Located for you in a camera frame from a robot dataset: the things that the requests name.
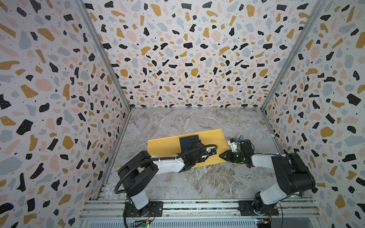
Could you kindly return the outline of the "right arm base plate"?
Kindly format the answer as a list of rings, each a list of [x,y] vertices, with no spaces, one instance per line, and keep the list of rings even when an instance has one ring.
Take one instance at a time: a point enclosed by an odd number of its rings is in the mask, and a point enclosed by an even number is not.
[[[241,216],[278,216],[279,211],[276,204],[266,205],[257,200],[238,201],[238,210]]]

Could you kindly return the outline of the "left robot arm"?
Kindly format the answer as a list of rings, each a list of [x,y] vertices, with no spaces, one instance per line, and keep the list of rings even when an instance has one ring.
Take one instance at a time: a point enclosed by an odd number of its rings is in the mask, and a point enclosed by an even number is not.
[[[118,170],[120,180],[114,193],[124,193],[138,211],[148,210],[150,200],[145,188],[156,175],[186,172],[216,155],[217,149],[217,145],[204,145],[201,140],[195,140],[190,142],[187,151],[174,156],[156,157],[142,151]]]

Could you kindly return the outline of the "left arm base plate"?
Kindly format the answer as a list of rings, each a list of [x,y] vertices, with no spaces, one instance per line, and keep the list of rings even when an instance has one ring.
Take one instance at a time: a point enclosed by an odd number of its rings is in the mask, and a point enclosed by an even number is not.
[[[127,202],[124,208],[123,216],[127,218],[137,217],[162,217],[163,202],[162,201],[150,201],[142,209],[137,209],[131,202]]]

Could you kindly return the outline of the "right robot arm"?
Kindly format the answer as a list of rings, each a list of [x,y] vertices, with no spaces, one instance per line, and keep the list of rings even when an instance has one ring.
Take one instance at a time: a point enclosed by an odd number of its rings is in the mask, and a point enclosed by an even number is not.
[[[315,188],[316,182],[308,167],[296,153],[258,154],[248,139],[229,140],[230,150],[219,157],[227,162],[245,164],[248,168],[261,167],[273,169],[276,182],[268,189],[255,194],[253,209],[257,213],[274,206],[296,193]]]

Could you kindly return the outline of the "dark blue gift box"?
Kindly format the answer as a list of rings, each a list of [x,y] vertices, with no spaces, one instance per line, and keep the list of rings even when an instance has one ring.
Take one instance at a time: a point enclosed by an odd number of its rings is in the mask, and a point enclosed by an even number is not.
[[[185,153],[185,152],[190,151],[192,149],[191,142],[192,141],[197,141],[197,140],[199,140],[198,135],[180,137],[179,142],[180,142],[181,152]]]

